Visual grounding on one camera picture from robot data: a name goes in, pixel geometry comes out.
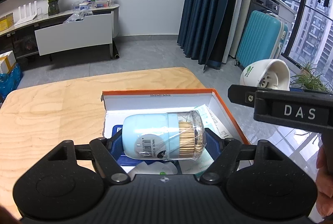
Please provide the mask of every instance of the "teal suitcase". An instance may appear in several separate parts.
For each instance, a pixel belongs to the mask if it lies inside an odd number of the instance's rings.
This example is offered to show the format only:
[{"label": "teal suitcase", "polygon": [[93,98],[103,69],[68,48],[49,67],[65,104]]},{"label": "teal suitcase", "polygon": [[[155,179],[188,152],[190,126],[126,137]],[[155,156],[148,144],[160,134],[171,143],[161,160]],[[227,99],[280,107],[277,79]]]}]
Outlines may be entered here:
[{"label": "teal suitcase", "polygon": [[264,59],[277,59],[286,40],[288,27],[274,14],[254,10],[240,41],[236,60],[243,67]]}]

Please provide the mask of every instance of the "dark blue curtain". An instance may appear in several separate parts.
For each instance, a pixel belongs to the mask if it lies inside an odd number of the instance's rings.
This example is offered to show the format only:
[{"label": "dark blue curtain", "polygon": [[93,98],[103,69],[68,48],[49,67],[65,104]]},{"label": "dark blue curtain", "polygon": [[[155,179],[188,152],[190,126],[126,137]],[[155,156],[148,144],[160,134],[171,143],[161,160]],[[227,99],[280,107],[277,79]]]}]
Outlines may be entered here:
[{"label": "dark blue curtain", "polygon": [[211,60],[210,57],[227,5],[234,6],[235,3],[235,0],[229,4],[228,1],[185,0],[177,42],[183,48],[187,58],[198,60],[199,64],[219,68],[223,53],[220,61]]}]

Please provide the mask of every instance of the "toothpick container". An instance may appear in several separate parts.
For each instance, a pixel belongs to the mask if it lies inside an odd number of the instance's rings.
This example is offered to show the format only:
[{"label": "toothpick container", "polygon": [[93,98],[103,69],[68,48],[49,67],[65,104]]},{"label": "toothpick container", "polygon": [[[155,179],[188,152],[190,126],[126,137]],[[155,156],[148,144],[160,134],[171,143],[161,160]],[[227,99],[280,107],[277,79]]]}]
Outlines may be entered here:
[{"label": "toothpick container", "polygon": [[122,139],[124,153],[139,160],[196,160],[206,145],[197,111],[129,116]]}]

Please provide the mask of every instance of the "blue plastic bag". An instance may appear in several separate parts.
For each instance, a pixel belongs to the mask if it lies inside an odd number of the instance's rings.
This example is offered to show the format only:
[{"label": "blue plastic bag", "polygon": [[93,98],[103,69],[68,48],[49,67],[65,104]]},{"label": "blue plastic bag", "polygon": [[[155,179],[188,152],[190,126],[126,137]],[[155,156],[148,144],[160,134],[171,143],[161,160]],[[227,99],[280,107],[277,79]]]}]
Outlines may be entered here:
[{"label": "blue plastic bag", "polygon": [[9,74],[0,74],[0,94],[3,99],[6,99],[11,91],[17,89],[21,79],[22,72],[18,63],[16,63]]}]

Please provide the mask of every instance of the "wood grain surface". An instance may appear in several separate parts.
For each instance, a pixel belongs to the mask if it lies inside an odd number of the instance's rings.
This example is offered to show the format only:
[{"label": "wood grain surface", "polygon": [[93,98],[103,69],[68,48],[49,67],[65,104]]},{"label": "wood grain surface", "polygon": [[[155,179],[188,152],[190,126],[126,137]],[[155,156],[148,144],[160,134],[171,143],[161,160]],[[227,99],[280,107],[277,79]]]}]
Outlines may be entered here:
[{"label": "wood grain surface", "polygon": [[[204,88],[186,68],[91,76],[11,92],[0,109],[0,204],[16,218],[16,180],[65,139],[87,144],[102,136],[103,90]],[[82,166],[92,169],[88,161]]]}]

